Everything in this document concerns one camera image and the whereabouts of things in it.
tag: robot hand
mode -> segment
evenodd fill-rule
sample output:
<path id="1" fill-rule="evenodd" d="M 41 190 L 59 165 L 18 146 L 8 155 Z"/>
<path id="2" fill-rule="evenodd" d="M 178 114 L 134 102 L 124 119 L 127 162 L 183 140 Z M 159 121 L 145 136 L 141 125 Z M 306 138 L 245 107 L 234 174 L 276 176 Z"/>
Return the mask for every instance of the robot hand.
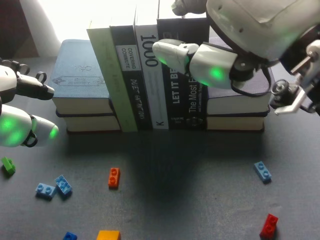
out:
<path id="1" fill-rule="evenodd" d="M 172 10 L 178 16 L 206 12 L 210 26 L 232 49 L 163 39 L 152 47 L 160 62 L 209 87 L 249 97 L 258 95 L 240 88 L 253 72 L 262 69 L 270 83 L 267 68 L 280 62 L 296 82 L 273 86 L 275 113 L 302 109 L 320 115 L 319 0 L 175 0 Z M 309 107 L 302 106 L 306 97 Z"/>
<path id="2" fill-rule="evenodd" d="M 58 127 L 39 116 L 29 115 L 16 107 L 4 105 L 13 100 L 15 94 L 49 100 L 54 89 L 44 85 L 47 75 L 39 72 L 30 77 L 29 67 L 18 62 L 2 61 L 0 65 L 0 146 L 43 146 L 58 134 Z"/>

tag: dark blue lego brick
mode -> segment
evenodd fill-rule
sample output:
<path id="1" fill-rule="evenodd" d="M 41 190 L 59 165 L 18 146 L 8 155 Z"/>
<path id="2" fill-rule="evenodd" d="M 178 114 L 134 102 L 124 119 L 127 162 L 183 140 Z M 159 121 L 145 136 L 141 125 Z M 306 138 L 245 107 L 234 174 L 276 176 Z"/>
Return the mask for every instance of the dark blue lego brick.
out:
<path id="1" fill-rule="evenodd" d="M 262 161 L 254 164 L 254 170 L 264 184 L 271 181 L 271 173 L 268 171 Z"/>
<path id="2" fill-rule="evenodd" d="M 77 235 L 74 235 L 72 232 L 67 232 L 63 240 L 77 240 Z"/>
<path id="3" fill-rule="evenodd" d="M 67 195 L 68 193 L 71 192 L 72 187 L 67 182 L 64 176 L 60 175 L 55 179 L 55 182 L 64 195 Z"/>
<path id="4" fill-rule="evenodd" d="M 52 199 L 57 190 L 54 186 L 49 186 L 43 183 L 39 183 L 35 189 L 37 196 Z"/>

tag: black tabletop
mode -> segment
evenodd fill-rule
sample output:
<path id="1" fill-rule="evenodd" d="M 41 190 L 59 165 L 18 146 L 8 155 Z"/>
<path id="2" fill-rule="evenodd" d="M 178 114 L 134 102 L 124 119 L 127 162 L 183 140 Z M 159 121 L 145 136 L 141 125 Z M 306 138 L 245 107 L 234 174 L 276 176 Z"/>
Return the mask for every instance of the black tabletop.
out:
<path id="1" fill-rule="evenodd" d="M 54 58 L 26 61 L 49 72 Z M 279 66 L 273 73 L 287 76 Z M 317 115 L 271 112 L 264 133 L 67 135 L 51 100 L 17 96 L 10 105 L 60 133 L 45 147 L 0 147 L 16 165 L 10 178 L 0 172 L 1 240 L 60 240 L 66 232 L 95 240 L 99 230 L 119 230 L 123 240 L 258 240 L 268 213 L 279 217 L 276 239 L 320 239 Z M 259 161 L 270 184 L 253 169 Z M 118 190 L 108 189 L 112 167 L 121 171 Z M 38 183 L 55 186 L 61 174 L 73 188 L 68 199 L 35 197 Z"/>

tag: row of books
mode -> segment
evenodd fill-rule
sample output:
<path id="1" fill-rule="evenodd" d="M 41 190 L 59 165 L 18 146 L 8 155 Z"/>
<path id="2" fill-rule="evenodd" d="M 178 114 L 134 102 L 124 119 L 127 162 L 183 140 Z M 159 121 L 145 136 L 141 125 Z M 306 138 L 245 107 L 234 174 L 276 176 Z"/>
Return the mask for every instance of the row of books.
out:
<path id="1" fill-rule="evenodd" d="M 56 114 L 69 132 L 151 129 L 260 131 L 271 96 L 252 99 L 231 89 L 208 88 L 159 62 L 152 45 L 159 39 L 228 47 L 209 39 L 205 14 L 175 16 L 171 0 L 113 3 L 96 16 L 89 40 L 65 40 L 49 85 Z M 258 71 L 244 90 L 268 88 Z"/>

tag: book spine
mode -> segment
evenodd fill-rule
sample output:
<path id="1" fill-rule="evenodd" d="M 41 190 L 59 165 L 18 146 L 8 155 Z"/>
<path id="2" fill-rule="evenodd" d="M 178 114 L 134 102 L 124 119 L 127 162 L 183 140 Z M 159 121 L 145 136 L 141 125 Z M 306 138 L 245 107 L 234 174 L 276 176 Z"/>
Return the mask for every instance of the book spine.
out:
<path id="1" fill-rule="evenodd" d="M 137 124 L 110 28 L 88 29 L 96 59 L 99 63 L 105 84 L 110 94 L 113 107 L 123 132 L 136 132 Z"/>
<path id="2" fill-rule="evenodd" d="M 134 27 L 111 26 L 111 32 L 137 128 L 151 130 L 152 121 Z"/>
<path id="3" fill-rule="evenodd" d="M 186 43 L 207 42 L 209 25 L 205 19 L 158 19 L 159 39 Z M 162 64 L 169 129 L 206 129 L 207 87 Z"/>
<path id="4" fill-rule="evenodd" d="M 152 126 L 154 129 L 169 129 L 162 66 L 152 51 L 153 44 L 159 40 L 157 25 L 136 25 L 135 34 Z"/>

